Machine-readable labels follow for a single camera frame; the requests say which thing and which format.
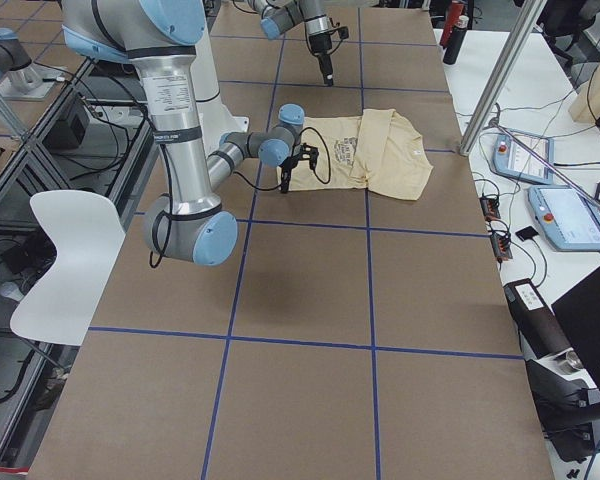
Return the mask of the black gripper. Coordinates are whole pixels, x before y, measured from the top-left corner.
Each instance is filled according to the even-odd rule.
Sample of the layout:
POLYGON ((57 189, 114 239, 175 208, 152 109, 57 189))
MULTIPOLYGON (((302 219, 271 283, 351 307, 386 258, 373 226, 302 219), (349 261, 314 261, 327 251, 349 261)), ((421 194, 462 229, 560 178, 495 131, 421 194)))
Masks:
POLYGON ((288 157, 281 165, 280 192, 286 194, 292 178, 292 170, 298 166, 300 161, 307 161, 312 172, 316 172, 319 157, 317 147, 302 143, 297 153, 288 157))
POLYGON ((332 36, 337 35, 342 42, 349 38, 347 27, 335 27, 324 32, 309 35, 311 53, 319 60, 319 68, 325 85, 333 85, 333 67, 328 60, 333 52, 332 36))

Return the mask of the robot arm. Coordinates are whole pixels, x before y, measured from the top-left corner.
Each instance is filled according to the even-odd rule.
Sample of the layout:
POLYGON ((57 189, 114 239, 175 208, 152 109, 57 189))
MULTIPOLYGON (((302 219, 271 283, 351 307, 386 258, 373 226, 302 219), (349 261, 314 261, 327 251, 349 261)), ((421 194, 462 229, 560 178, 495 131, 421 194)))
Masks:
POLYGON ((260 16, 260 26, 270 40, 303 25, 308 51, 318 61, 323 83, 334 85, 331 56, 349 38, 349 29, 327 15, 323 1, 246 1, 246 4, 260 16))
POLYGON ((149 123, 166 170, 168 191, 145 214, 144 238, 157 266, 163 257, 216 266, 232 253, 236 218, 215 188, 245 159, 278 167, 300 148, 305 112, 279 110, 263 133, 230 132, 206 152, 192 66, 207 22, 199 1, 64 1, 66 45, 97 60, 132 65, 147 102, 149 123))

